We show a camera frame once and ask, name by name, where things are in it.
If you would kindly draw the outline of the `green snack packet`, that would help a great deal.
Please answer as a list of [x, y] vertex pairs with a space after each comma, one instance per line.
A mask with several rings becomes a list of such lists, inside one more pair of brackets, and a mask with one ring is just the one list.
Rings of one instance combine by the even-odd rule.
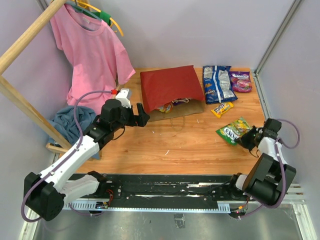
[[251, 129], [252, 126], [243, 117], [240, 117], [215, 132], [228, 144], [235, 146], [237, 145], [236, 140]]

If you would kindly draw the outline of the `orange snack packet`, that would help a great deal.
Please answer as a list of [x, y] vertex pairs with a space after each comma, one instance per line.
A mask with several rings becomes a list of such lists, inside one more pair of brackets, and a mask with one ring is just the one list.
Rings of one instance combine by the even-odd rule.
[[161, 113], [168, 114], [173, 110], [173, 107], [174, 107], [173, 103], [169, 102], [169, 103], [166, 103], [162, 106], [157, 107], [156, 110]]

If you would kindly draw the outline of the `red paper bag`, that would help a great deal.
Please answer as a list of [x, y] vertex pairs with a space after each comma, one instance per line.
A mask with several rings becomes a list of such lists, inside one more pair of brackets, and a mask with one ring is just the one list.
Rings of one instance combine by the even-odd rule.
[[[170, 120], [175, 131], [185, 127], [186, 116], [203, 113], [205, 95], [192, 65], [142, 71], [140, 73], [141, 96], [144, 110], [150, 121]], [[176, 99], [188, 98], [188, 103], [174, 105], [169, 113], [156, 108]]]

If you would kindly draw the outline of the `yellow M&M's packet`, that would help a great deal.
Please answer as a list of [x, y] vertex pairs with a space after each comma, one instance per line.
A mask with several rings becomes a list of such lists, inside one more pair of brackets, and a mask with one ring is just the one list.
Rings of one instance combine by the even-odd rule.
[[230, 109], [234, 107], [232, 102], [223, 102], [218, 105], [216, 108], [212, 109], [211, 112], [217, 117], [221, 118], [223, 114], [228, 112]]

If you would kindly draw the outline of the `blue Doritos chip bag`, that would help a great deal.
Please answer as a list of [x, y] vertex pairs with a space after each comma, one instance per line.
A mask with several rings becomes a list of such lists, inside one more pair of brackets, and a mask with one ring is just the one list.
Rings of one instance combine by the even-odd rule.
[[206, 65], [202, 67], [202, 81], [207, 105], [233, 102], [238, 99], [232, 89], [231, 66]]

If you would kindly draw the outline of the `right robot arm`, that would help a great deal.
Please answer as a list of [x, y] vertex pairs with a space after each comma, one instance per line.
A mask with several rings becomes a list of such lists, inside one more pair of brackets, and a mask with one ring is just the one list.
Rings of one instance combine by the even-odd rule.
[[257, 162], [248, 175], [237, 173], [226, 188], [232, 200], [244, 194], [268, 208], [277, 208], [283, 201], [297, 170], [290, 166], [282, 154], [282, 147], [289, 148], [278, 137], [283, 120], [268, 118], [262, 127], [253, 127], [235, 140], [241, 147], [260, 152]]

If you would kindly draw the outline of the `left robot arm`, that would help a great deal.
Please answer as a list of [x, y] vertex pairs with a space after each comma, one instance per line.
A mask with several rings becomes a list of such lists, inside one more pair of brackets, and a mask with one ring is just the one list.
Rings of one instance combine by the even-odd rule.
[[84, 162], [115, 139], [116, 131], [147, 124], [150, 116], [141, 103], [136, 106], [138, 114], [134, 114], [131, 104], [124, 106], [119, 99], [107, 100], [101, 114], [95, 117], [71, 149], [39, 174], [31, 172], [25, 177], [21, 206], [25, 221], [32, 221], [25, 216], [25, 207], [48, 222], [57, 217], [66, 204], [87, 195], [101, 198], [109, 192], [107, 179], [96, 171], [77, 180], [69, 179]]

